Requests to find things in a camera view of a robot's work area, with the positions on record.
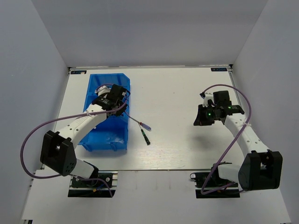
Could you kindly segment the blue handled screwdriver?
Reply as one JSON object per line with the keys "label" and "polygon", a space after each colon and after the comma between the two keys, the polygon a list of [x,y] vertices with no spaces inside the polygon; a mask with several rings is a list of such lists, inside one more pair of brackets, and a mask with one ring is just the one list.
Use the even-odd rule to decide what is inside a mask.
{"label": "blue handled screwdriver", "polygon": [[130,116],[128,113],[126,113],[126,112],[125,112],[125,114],[126,114],[130,119],[132,119],[133,121],[135,121],[136,123],[138,123],[138,125],[141,126],[141,127],[143,127],[145,130],[147,130],[147,131],[151,131],[151,127],[148,126],[147,124],[142,123],[142,122],[136,120],[135,118],[131,117],[131,116]]}

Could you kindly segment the black green precision screwdriver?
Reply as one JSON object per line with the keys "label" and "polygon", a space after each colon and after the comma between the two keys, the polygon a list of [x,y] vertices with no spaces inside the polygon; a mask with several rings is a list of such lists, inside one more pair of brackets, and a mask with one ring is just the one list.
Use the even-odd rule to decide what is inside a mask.
{"label": "black green precision screwdriver", "polygon": [[143,137],[144,137],[144,140],[145,140],[146,144],[147,144],[147,145],[150,145],[149,138],[147,137],[147,135],[145,134],[145,132],[144,132],[143,129],[141,129],[141,133],[142,133],[142,135],[143,135]]}

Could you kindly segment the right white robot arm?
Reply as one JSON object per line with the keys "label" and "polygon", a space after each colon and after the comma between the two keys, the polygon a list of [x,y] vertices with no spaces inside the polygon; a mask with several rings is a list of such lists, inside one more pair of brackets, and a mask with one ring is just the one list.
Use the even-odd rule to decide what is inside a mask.
{"label": "right white robot arm", "polygon": [[223,156],[216,162],[203,183],[209,182],[217,189],[224,189],[233,183],[244,191],[277,189],[280,185],[283,157],[278,151],[271,151],[257,136],[248,122],[248,117],[239,105],[233,105],[228,91],[212,94],[201,93],[203,103],[198,106],[194,126],[210,126],[216,121],[232,133],[240,147],[244,160],[240,165],[224,162]]}

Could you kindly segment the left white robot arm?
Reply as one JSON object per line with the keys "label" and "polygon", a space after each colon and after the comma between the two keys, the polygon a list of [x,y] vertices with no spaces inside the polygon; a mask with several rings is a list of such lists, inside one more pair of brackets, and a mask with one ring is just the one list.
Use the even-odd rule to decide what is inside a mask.
{"label": "left white robot arm", "polygon": [[43,138],[40,161],[61,176],[76,176],[88,186],[98,183],[98,168],[76,158],[75,148],[91,130],[109,117],[121,116],[127,108],[129,90],[120,85],[102,85],[83,114],[57,132],[48,131]]}

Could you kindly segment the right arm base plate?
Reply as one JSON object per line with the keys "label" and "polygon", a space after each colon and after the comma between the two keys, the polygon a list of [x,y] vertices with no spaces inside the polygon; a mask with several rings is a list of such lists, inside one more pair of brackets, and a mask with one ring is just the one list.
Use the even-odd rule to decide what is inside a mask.
{"label": "right arm base plate", "polygon": [[[202,186],[208,176],[209,172],[193,172],[190,174],[190,180],[195,183],[195,194],[197,199],[220,199],[220,198],[240,198],[239,186],[237,183],[220,190],[203,195],[201,193]],[[224,179],[217,179],[211,177],[204,188],[204,191],[214,190],[230,184],[231,181]]]}

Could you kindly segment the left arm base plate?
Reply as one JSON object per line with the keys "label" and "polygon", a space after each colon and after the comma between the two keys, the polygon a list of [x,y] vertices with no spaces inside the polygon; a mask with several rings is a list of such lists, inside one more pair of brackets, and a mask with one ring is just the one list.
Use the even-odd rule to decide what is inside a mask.
{"label": "left arm base plate", "polygon": [[72,177],[68,190],[70,198],[111,198],[117,188],[117,171],[99,171],[95,181],[83,181],[78,177]]}

